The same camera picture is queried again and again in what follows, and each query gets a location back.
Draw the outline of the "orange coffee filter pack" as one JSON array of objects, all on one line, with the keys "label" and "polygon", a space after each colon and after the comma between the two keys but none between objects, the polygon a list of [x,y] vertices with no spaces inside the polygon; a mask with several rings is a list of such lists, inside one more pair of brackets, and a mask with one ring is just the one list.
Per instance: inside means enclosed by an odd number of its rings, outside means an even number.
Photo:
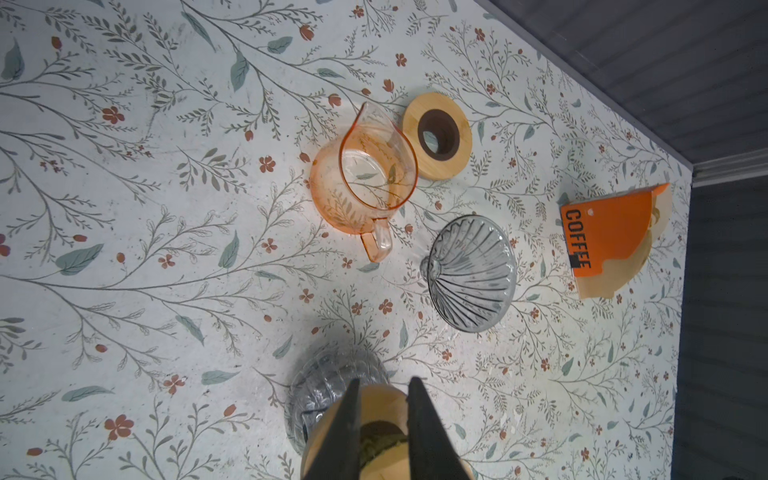
[{"label": "orange coffee filter pack", "polygon": [[610,298],[641,271],[672,204],[672,187],[664,183],[560,207],[580,299]]}]

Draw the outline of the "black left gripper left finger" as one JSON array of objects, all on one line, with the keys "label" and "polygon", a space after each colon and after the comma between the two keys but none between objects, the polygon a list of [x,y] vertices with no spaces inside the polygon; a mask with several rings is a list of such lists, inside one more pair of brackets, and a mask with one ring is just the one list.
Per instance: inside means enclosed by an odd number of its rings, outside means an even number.
[{"label": "black left gripper left finger", "polygon": [[351,381],[330,419],[326,435],[304,479],[350,479],[360,477],[361,383]]}]

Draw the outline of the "grey glass dripper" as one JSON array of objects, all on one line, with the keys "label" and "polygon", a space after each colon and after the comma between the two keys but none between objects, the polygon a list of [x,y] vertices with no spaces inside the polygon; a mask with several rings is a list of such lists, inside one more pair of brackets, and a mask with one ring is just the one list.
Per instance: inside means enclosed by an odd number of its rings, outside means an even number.
[{"label": "grey glass dripper", "polygon": [[449,222],[422,259],[420,273],[438,315],[466,333],[498,324],[517,284],[517,262],[506,234],[480,215]]}]

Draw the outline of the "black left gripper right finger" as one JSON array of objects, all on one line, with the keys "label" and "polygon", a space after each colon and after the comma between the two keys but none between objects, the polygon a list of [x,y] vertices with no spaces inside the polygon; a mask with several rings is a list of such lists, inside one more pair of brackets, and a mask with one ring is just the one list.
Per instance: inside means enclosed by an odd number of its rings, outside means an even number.
[{"label": "black left gripper right finger", "polygon": [[419,377],[410,380],[407,405],[410,478],[469,480],[471,474],[456,454]]}]

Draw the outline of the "grey glass carafe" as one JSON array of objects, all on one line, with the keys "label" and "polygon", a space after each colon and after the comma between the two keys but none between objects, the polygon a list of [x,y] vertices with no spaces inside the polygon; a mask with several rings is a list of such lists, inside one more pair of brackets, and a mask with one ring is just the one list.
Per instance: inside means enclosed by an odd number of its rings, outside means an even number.
[{"label": "grey glass carafe", "polygon": [[284,407],[287,437],[302,454],[310,434],[325,412],[359,379],[362,386],[389,384],[381,360],[359,346],[326,346],[308,358],[288,388]]}]

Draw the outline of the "orange glass carafe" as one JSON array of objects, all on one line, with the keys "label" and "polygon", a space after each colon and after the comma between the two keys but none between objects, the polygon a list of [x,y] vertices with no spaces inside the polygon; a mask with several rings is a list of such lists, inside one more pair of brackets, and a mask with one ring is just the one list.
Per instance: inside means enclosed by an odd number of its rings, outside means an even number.
[{"label": "orange glass carafe", "polygon": [[386,110],[365,102],[349,130],[323,146],[310,170],[319,214],[333,228],[358,236],[370,261],[393,247],[389,221],[413,194],[414,149]]}]

